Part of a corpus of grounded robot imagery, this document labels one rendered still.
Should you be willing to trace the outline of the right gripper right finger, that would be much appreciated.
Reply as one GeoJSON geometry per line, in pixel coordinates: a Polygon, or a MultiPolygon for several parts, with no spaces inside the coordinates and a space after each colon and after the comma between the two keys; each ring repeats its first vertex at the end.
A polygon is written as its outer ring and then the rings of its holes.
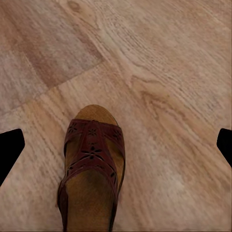
{"type": "Polygon", "coordinates": [[[217,138],[217,147],[232,167],[232,130],[222,128],[217,138]]]}

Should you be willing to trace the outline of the sandal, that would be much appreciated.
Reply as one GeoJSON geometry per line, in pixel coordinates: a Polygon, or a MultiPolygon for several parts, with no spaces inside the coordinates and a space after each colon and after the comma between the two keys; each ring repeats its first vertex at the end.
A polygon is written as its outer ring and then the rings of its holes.
{"type": "Polygon", "coordinates": [[[55,207],[64,232],[112,232],[126,165],[122,128],[106,108],[87,105],[71,120],[63,153],[55,207]]]}

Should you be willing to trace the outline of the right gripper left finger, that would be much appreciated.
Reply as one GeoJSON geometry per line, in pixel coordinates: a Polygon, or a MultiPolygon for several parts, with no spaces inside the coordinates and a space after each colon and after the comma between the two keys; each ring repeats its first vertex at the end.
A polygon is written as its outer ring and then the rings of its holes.
{"type": "Polygon", "coordinates": [[[25,147],[21,129],[0,134],[0,186],[25,147]]]}

